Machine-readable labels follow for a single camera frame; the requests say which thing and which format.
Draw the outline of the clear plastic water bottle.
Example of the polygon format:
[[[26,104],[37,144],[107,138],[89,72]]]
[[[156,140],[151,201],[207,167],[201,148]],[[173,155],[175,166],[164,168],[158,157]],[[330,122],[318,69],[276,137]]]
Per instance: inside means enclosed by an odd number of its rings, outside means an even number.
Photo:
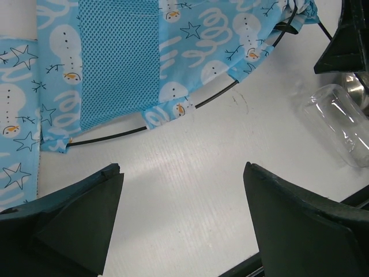
[[[303,98],[307,122],[352,167],[368,167],[368,118],[348,92],[329,84]]]

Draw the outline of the blue snowman pet tent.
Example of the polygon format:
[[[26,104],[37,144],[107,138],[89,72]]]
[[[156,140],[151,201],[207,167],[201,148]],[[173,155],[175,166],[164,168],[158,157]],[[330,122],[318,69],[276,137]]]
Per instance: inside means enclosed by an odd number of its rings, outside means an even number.
[[[283,34],[319,21],[314,1],[37,1],[41,149],[140,113],[154,129],[191,94],[248,77]]]

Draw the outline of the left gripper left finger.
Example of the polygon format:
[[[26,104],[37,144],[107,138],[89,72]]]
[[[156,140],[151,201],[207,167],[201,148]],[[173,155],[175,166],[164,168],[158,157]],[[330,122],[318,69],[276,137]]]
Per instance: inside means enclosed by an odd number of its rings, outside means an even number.
[[[113,163],[1,212],[1,276],[100,276],[124,175]]]

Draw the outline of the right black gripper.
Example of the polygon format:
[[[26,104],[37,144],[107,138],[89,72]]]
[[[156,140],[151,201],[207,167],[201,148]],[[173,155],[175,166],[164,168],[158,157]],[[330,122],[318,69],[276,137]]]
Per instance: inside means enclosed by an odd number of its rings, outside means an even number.
[[[342,1],[338,27],[314,72],[368,72],[368,1]]]

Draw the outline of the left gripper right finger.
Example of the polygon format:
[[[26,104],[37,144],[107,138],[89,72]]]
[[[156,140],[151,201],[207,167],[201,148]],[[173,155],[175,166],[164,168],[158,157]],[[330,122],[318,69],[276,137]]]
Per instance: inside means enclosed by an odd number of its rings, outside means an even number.
[[[265,276],[368,276],[368,201],[339,203],[250,162],[243,181]]]

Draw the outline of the thin black tent pole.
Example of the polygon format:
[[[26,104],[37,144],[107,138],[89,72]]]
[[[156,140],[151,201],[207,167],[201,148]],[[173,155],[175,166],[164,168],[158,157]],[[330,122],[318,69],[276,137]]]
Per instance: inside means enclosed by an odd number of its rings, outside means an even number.
[[[286,25],[284,26],[284,29],[281,31],[281,33],[279,34],[279,36],[277,37],[277,39],[273,43],[273,47],[277,46],[279,44],[279,42],[282,40],[283,36],[287,32],[287,28],[290,27],[292,19],[294,18],[294,16],[295,16],[295,12],[292,12],[291,18],[286,23]],[[318,26],[320,27],[321,31],[325,34],[325,36],[331,41],[333,37],[329,33],[329,31],[326,29],[326,27],[321,22],[318,23]],[[227,91],[232,89],[234,86],[236,86],[238,83],[239,82],[237,80],[233,81],[230,85],[226,86],[225,88],[223,88],[218,93],[216,93],[216,94],[212,95],[211,97],[203,100],[202,102],[196,104],[195,108],[198,109],[198,108],[210,103],[211,101],[217,99],[218,97],[220,97],[221,95],[223,95],[224,93],[226,93]],[[67,147],[75,147],[75,146],[79,146],[79,145],[86,145],[86,144],[92,144],[92,143],[98,143],[98,142],[102,142],[102,141],[117,139],[117,138],[120,138],[120,137],[123,137],[123,136],[128,136],[128,135],[136,134],[136,133],[139,133],[139,132],[143,132],[147,129],[148,129],[147,127],[143,126],[143,127],[140,127],[140,128],[136,128],[136,129],[133,129],[133,130],[126,131],[126,132],[112,134],[110,136],[93,138],[93,139],[85,140],[85,141],[71,142],[71,143],[67,144]]]

